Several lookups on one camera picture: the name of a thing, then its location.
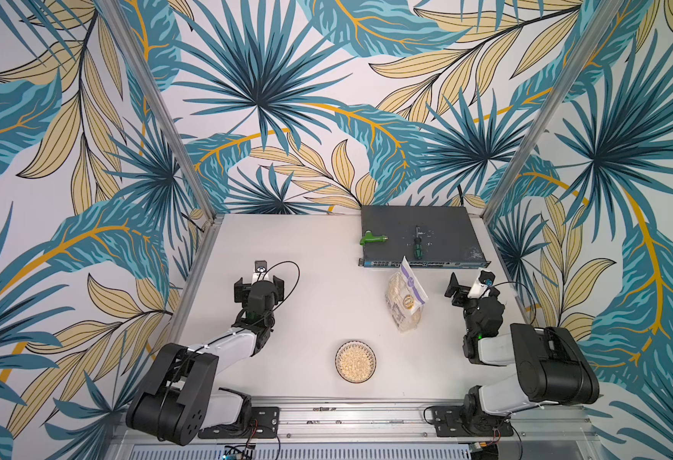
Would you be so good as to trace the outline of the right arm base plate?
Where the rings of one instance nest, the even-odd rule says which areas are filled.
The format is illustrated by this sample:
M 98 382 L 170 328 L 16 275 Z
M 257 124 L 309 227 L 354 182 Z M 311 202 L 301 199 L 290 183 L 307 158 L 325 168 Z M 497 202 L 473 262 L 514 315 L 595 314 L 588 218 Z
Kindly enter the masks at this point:
M 505 438 L 514 435 L 507 417 L 488 415 L 465 406 L 429 406 L 423 413 L 425 422 L 439 438 Z

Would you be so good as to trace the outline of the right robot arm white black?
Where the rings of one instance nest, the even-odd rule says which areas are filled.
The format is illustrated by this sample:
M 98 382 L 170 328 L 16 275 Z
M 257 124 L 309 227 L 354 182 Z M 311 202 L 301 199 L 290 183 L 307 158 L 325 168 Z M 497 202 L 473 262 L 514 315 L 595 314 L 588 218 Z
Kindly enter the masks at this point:
M 495 274 L 482 270 L 470 286 L 452 274 L 445 297 L 463 312 L 465 358 L 476 365 L 513 367 L 515 373 L 472 387 L 460 406 L 434 408 L 432 423 L 439 436 L 499 438 L 509 434 L 515 413 L 598 400 L 599 381 L 570 331 L 513 323 L 505 335 L 499 332 L 505 306 L 499 301 Z

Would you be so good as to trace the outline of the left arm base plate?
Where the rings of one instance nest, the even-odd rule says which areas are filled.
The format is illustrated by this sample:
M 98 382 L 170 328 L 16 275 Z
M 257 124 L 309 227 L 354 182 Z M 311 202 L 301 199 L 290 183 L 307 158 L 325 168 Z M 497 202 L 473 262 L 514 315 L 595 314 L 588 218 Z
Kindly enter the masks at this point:
M 266 439 L 278 437 L 281 409 L 277 406 L 254 406 L 242 422 L 234 425 L 214 425 L 199 432 L 204 440 Z

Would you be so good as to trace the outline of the right aluminium frame post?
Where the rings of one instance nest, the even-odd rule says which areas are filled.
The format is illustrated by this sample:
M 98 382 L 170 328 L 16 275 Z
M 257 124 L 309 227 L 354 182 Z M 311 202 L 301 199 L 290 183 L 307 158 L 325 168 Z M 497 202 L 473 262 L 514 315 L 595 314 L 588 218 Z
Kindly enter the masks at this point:
M 497 184 L 493 197 L 481 215 L 484 223 L 490 223 L 497 216 L 499 207 L 501 207 L 503 199 L 510 192 L 515 178 L 520 174 L 520 170 L 522 170 L 528 157 L 530 157 L 533 148 L 537 145 L 555 111 L 562 105 L 566 95 L 570 92 L 570 88 L 586 67 L 587 61 L 593 54 L 608 26 L 614 21 L 622 4 L 623 1 L 620 0 L 602 1 L 599 8 L 595 11 L 589 23 L 589 28 L 581 34 L 579 45 L 570 54 L 570 62 L 561 70 L 554 86 L 550 88 L 550 94 L 539 109 L 528 134 L 524 137 L 524 141 L 520 144 L 518 151 L 508 164 L 501 181 Z

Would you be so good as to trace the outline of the left aluminium frame post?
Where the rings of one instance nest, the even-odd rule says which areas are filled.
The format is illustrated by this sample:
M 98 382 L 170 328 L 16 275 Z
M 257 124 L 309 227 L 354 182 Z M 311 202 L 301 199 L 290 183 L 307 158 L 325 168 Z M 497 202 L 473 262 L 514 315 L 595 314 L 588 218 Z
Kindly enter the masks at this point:
M 204 186 L 200 183 L 200 178 L 194 169 L 191 158 L 181 141 L 181 137 L 164 103 L 158 85 L 154 81 L 150 66 L 144 59 L 143 51 L 135 42 L 133 29 L 129 25 L 122 7 L 118 1 L 112 0 L 101 0 L 97 2 L 97 5 L 101 13 L 106 17 L 110 30 L 112 30 L 112 35 L 116 39 L 117 45 L 120 47 L 128 65 L 131 67 L 131 71 L 133 71 L 143 95 L 147 98 L 154 118 L 158 121 L 158 126 L 163 131 L 175 155 L 175 159 L 181 165 L 183 175 L 192 187 L 196 201 L 200 205 L 202 212 L 204 212 L 206 222 L 209 226 L 213 226 L 216 220 L 216 212 L 209 202 Z

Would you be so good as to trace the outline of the aluminium frame post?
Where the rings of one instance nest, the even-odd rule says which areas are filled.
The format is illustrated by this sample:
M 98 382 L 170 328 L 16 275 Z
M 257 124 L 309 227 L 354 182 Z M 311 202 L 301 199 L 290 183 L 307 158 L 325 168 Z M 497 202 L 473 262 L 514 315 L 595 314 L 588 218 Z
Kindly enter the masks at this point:
M 589 28 L 581 34 L 579 45 L 570 54 L 570 62 L 561 70 L 554 86 L 550 88 L 550 94 L 539 109 L 528 134 L 524 137 L 524 141 L 520 144 L 518 151 L 508 164 L 501 181 L 497 184 L 493 197 L 481 215 L 484 223 L 490 223 L 497 216 L 499 207 L 501 207 L 503 199 L 510 192 L 515 178 L 520 174 L 520 170 L 522 170 L 528 157 L 530 157 L 533 148 L 537 145 L 555 111 L 562 105 L 566 95 L 570 92 L 570 88 L 586 67 L 587 61 L 593 54 L 608 26 L 614 21 L 622 4 L 623 1 L 620 0 L 602 1 L 599 8 L 595 11 L 589 23 Z
M 128 65 L 131 67 L 131 71 L 133 71 L 143 95 L 147 98 L 154 118 L 158 121 L 158 126 L 163 131 L 175 155 L 175 159 L 181 165 L 183 175 L 192 187 L 196 201 L 200 205 L 202 212 L 204 212 L 206 222 L 209 226 L 213 226 L 216 220 L 216 212 L 209 202 L 204 186 L 200 183 L 200 178 L 194 169 L 191 158 L 181 141 L 181 137 L 164 103 L 158 85 L 154 81 L 150 66 L 144 59 L 143 51 L 135 42 L 133 29 L 129 25 L 122 7 L 118 1 L 112 0 L 101 0 L 97 2 L 97 5 L 101 13 L 106 17 L 110 30 L 112 30 L 112 35 L 116 39 L 117 45 L 120 47 Z

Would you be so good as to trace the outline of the oatmeal bag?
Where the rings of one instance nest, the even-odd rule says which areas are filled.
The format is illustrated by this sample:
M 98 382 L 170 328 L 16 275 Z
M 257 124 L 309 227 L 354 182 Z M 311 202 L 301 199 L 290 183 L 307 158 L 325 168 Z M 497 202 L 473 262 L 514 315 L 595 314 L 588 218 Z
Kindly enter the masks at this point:
M 416 329 L 427 303 L 426 291 L 415 276 L 409 261 L 403 258 L 386 287 L 386 306 L 397 329 L 402 333 Z

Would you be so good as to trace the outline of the dark green screwdriver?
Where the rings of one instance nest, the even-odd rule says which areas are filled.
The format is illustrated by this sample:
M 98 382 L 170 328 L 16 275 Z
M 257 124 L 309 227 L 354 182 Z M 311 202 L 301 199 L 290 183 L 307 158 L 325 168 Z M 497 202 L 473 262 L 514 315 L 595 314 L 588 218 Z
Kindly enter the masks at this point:
M 414 229 L 413 254 L 416 260 L 423 259 L 423 237 L 421 228 L 418 225 Z

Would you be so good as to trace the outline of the patterned breakfast bowl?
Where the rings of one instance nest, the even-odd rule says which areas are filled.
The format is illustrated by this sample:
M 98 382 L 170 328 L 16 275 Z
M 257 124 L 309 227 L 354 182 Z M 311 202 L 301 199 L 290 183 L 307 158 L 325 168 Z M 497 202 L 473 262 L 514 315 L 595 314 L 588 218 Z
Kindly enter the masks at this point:
M 364 342 L 349 341 L 336 351 L 335 366 L 338 375 L 348 383 L 366 383 L 377 369 L 377 357 Z

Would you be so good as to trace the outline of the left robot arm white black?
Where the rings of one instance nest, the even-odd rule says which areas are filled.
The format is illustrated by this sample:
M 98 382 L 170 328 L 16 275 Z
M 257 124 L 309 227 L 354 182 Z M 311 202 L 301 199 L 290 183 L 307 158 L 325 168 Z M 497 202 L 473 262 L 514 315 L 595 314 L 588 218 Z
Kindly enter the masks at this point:
M 238 280 L 234 301 L 241 310 L 231 328 L 202 345 L 164 345 L 131 401 L 127 428 L 179 446 L 200 434 L 250 435 L 255 424 L 250 395 L 216 388 L 215 379 L 263 350 L 275 325 L 274 311 L 285 298 L 285 282 L 278 277 Z

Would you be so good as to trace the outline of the grey network switch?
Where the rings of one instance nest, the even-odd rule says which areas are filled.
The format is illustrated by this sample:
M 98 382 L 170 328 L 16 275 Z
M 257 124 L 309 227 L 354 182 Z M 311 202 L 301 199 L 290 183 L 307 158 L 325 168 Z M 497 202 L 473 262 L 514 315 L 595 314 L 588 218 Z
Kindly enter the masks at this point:
M 423 237 L 423 259 L 413 254 L 415 226 Z M 386 243 L 361 246 L 363 268 L 399 268 L 406 258 L 413 268 L 487 268 L 486 259 L 465 207 L 365 206 L 361 230 L 386 235 Z

